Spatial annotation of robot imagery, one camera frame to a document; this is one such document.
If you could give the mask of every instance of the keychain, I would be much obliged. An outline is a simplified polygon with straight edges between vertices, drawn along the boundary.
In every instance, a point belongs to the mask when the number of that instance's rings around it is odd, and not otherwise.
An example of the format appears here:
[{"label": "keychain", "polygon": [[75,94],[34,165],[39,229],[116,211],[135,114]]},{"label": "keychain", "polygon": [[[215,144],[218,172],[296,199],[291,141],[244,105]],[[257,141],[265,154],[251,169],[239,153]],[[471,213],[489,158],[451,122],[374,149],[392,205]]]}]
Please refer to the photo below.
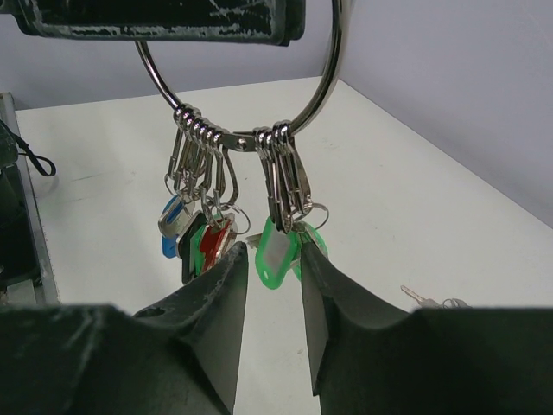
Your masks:
[{"label": "keychain", "polygon": [[275,290],[279,288],[292,269],[296,277],[302,280],[301,252],[302,244],[314,242],[317,248],[328,258],[328,249],[321,234],[307,222],[299,221],[290,233],[277,231],[270,217],[265,222],[262,233],[246,238],[251,248],[257,249],[256,270],[263,284]]}]

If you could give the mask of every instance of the key ring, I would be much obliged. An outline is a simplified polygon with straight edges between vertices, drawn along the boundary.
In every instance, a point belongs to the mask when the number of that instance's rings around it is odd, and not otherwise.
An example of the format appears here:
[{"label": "key ring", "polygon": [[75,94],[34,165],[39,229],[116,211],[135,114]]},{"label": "key ring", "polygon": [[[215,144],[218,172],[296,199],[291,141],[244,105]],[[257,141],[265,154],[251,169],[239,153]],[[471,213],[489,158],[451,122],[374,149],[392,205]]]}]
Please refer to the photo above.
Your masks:
[{"label": "key ring", "polygon": [[221,203],[220,209],[222,211],[233,210],[237,214],[242,214],[245,217],[245,219],[247,220],[248,227],[243,232],[236,232],[237,235],[244,235],[244,234],[250,232],[250,229],[251,229],[250,216],[248,216],[248,214],[240,206],[238,206],[237,204],[234,204],[234,203],[231,204],[229,202],[226,202],[226,203]]},{"label": "key ring", "polygon": [[[307,106],[290,123],[291,136],[295,136],[313,121],[328,101],[330,94],[338,82],[338,72],[346,49],[350,18],[350,0],[332,0],[332,6],[333,21],[331,48],[323,69],[321,82]],[[154,58],[149,51],[148,43],[145,41],[137,41],[136,46],[149,76],[160,94],[173,108],[175,114],[178,111],[181,112],[183,104],[176,94],[168,87],[167,82],[159,72]],[[253,152],[256,150],[252,131],[234,133],[225,131],[221,137],[221,143],[230,150],[241,152]]]},{"label": "key ring", "polygon": [[217,209],[217,215],[223,217],[223,209],[215,203],[215,200],[211,196],[203,194],[201,197],[201,210],[207,218],[207,223],[212,227],[217,227],[219,230],[222,229],[222,226],[219,224],[219,221],[213,216],[213,208]]},{"label": "key ring", "polygon": [[328,209],[328,207],[326,207],[322,203],[313,202],[311,204],[311,208],[308,211],[306,211],[304,214],[300,214],[298,217],[294,218],[293,221],[294,222],[299,222],[300,220],[305,219],[311,212],[313,212],[314,208],[318,208],[320,210],[323,210],[327,214],[327,217],[325,218],[325,220],[318,227],[315,227],[315,230],[318,231],[319,229],[324,227],[327,224],[328,220],[330,219],[330,210]]},{"label": "key ring", "polygon": [[165,182],[165,188],[167,189],[167,191],[169,192],[170,195],[176,196],[175,191],[173,191],[171,189],[171,187],[169,186],[169,183],[168,183],[169,179],[170,179],[169,174],[166,173],[165,176],[163,177],[163,181]]}]

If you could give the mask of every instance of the cable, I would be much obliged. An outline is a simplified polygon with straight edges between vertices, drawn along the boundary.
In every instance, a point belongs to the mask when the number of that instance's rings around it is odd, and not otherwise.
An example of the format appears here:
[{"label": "cable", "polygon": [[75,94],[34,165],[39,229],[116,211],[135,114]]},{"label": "cable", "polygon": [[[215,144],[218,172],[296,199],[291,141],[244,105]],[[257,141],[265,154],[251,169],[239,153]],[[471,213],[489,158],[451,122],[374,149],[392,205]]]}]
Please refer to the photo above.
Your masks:
[{"label": "cable", "polygon": [[[47,159],[43,156],[37,156],[31,149],[29,144],[25,142],[21,137],[19,137],[17,134],[15,134],[10,128],[0,119],[0,126],[3,127],[9,135],[16,141],[17,145],[23,150],[22,153],[19,153],[20,156],[27,156],[29,158],[29,161],[35,166],[35,169],[45,177],[54,177],[57,173],[57,168],[55,168],[55,164],[52,163],[51,160]],[[48,167],[50,168],[50,171],[47,172],[44,167],[42,167],[41,161],[46,163]]]}]

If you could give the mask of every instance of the white surface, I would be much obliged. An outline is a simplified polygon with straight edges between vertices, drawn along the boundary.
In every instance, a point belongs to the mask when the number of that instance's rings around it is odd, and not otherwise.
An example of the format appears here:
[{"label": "white surface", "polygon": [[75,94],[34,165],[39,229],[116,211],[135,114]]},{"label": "white surface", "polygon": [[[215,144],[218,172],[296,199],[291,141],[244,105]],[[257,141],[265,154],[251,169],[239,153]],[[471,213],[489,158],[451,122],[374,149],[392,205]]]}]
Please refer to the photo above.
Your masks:
[{"label": "white surface", "polygon": [[[289,47],[156,42],[152,54],[176,91],[290,80],[322,73],[332,22],[330,0],[307,0],[305,34]],[[66,41],[26,36],[0,16],[0,92],[18,108],[153,94],[132,42]]]},{"label": "white surface", "polygon": [[341,76],[553,227],[553,2],[358,2]]},{"label": "white surface", "polygon": [[[317,79],[183,93],[231,130],[294,117]],[[160,97],[18,112],[22,135],[58,165],[35,192],[61,301],[134,312],[180,286],[157,218],[175,126]],[[552,305],[553,230],[340,83],[297,138],[314,198],[332,212],[330,258],[406,310],[399,286],[472,305]],[[256,154],[232,154],[239,204],[260,232],[267,215]],[[300,285],[266,290],[250,268],[237,414],[319,411],[310,397]]]}]

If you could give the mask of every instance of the wall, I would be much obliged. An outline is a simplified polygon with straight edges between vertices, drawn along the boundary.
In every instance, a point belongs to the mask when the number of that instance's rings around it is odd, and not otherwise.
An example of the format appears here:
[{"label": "wall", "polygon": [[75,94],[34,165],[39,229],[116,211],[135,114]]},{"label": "wall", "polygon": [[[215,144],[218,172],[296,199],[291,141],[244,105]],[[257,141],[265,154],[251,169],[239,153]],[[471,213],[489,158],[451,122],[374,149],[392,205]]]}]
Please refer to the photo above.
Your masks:
[{"label": "wall", "polygon": [[[306,32],[289,48],[208,43],[152,44],[152,54],[177,91],[321,73],[331,3],[308,0]],[[28,37],[12,16],[0,16],[0,91],[19,109],[156,93],[132,43]]]},{"label": "wall", "polygon": [[361,0],[342,79],[553,226],[553,2]]}]

